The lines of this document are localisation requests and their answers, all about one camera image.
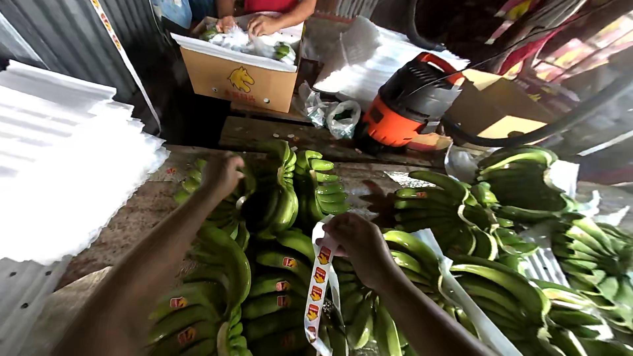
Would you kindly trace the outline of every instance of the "cardboard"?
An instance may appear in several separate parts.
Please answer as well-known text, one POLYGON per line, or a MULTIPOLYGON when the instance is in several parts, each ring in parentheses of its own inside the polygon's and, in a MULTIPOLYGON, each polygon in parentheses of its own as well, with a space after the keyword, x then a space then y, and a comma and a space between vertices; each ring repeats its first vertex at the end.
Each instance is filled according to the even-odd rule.
MULTIPOLYGON (((204 32, 211 21, 215 19, 205 18, 191 36, 204 32)), ((196 94, 284 113, 290 110, 297 72, 261 68, 182 47, 180 52, 196 94)))
POLYGON ((506 138, 536 130, 556 121, 518 85, 500 75, 468 69, 462 92, 446 112, 469 134, 506 138))

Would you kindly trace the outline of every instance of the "person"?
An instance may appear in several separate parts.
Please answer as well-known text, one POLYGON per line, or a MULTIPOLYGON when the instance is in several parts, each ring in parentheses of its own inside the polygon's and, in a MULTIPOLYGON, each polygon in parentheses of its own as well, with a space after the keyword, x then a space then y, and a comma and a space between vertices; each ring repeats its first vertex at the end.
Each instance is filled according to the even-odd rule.
MULTIPOLYGON (((235 25, 235 0, 216 0, 219 21, 218 31, 225 32, 235 25)), ((279 16, 257 15, 248 22, 248 33, 255 36, 270 35, 304 22, 314 13, 317 0, 244 0, 244 12, 275 11, 279 16)))
MULTIPOLYGON (((227 153, 208 160, 200 188, 154 227, 108 273, 54 349, 54 355, 142 353, 147 316, 173 283, 179 266, 209 213, 236 187, 242 158, 227 153)), ((424 295, 395 264, 380 229, 345 213, 324 230, 338 241, 361 282, 381 303, 419 355, 492 356, 493 352, 424 295)))

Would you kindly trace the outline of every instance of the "horse logo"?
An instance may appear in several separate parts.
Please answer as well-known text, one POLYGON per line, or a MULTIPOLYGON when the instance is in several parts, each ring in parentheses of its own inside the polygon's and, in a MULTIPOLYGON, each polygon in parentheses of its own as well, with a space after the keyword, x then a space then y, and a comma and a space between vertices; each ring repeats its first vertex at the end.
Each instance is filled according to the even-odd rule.
POLYGON ((247 86, 246 84, 255 84, 255 80, 248 75, 248 72, 246 71, 246 68, 244 67, 239 67, 238 69, 235 69, 233 72, 231 72, 231 75, 229 75, 228 80, 231 82, 231 84, 233 84, 233 86, 238 89, 241 90, 243 92, 249 92, 251 91, 251 88, 249 86, 247 86))

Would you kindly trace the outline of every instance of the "metal wall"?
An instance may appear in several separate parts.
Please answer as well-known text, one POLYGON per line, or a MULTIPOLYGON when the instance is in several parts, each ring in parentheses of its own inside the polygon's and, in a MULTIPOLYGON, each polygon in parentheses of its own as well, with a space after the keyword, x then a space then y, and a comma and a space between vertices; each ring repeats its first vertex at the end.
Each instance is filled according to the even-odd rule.
MULTIPOLYGON (((100 3, 140 74, 166 48, 149 0, 100 3)), ((119 101, 128 101, 136 91, 90 0, 2 0, 0 12, 41 59, 41 67, 115 87, 119 101)), ((0 31, 0 36, 2 43, 21 42, 7 38, 7 31, 0 31)), ((3 55, 21 60, 20 53, 8 46, 0 49, 3 55)))

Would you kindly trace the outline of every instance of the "plastic bag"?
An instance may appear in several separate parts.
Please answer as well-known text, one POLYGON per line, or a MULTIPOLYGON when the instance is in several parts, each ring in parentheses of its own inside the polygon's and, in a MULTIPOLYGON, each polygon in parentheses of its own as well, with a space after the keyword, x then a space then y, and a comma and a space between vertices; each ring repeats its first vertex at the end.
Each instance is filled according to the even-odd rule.
POLYGON ((301 83, 298 92, 299 98, 293 102, 297 110, 310 119, 315 127, 320 129, 325 126, 324 110, 328 106, 321 101, 321 95, 310 89, 308 82, 301 83))
POLYGON ((347 138, 351 139, 354 136, 354 127, 360 119, 360 105, 355 101, 343 101, 337 106, 328 111, 325 117, 325 123, 330 133, 336 139, 347 138), (335 116, 343 113, 346 110, 351 110, 351 117, 336 120, 335 116))
POLYGON ((189 0, 152 0, 154 12, 165 17, 179 26, 191 27, 191 7, 189 0))

